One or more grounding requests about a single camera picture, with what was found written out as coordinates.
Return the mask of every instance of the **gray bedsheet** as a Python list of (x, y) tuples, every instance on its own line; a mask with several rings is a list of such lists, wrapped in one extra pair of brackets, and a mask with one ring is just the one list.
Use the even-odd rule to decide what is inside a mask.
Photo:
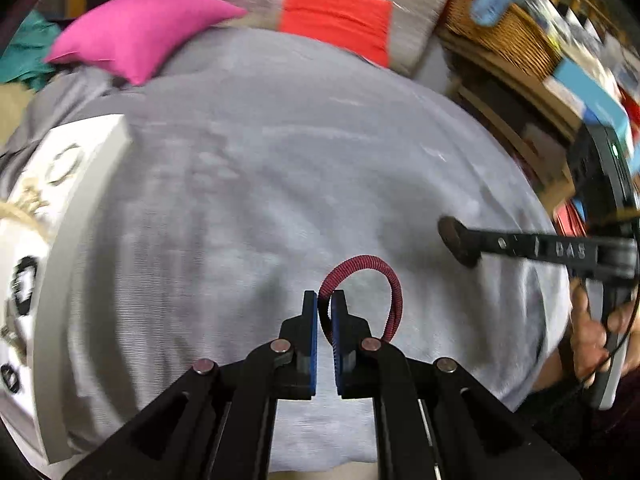
[[(54, 123), (112, 113), (126, 115), (133, 144), (70, 298), (65, 417), (79, 448), (193, 360), (232, 362), (276, 336), (303, 291), (355, 254), (382, 257), (402, 282), (396, 346), (457, 359), (510, 408), (558, 343), (564, 271), (491, 257), (464, 269), (438, 238), (441, 214), (552, 231), (516, 165), (444, 97), (313, 40), (210, 30), (142, 88), (86, 68), (49, 85), (0, 156), (4, 196), (20, 150)], [(344, 289), (382, 333), (385, 278), (363, 271)], [(322, 335), (318, 346), (315, 399), (278, 405), (272, 470), (375, 460), (370, 402), (338, 399), (331, 347)]]

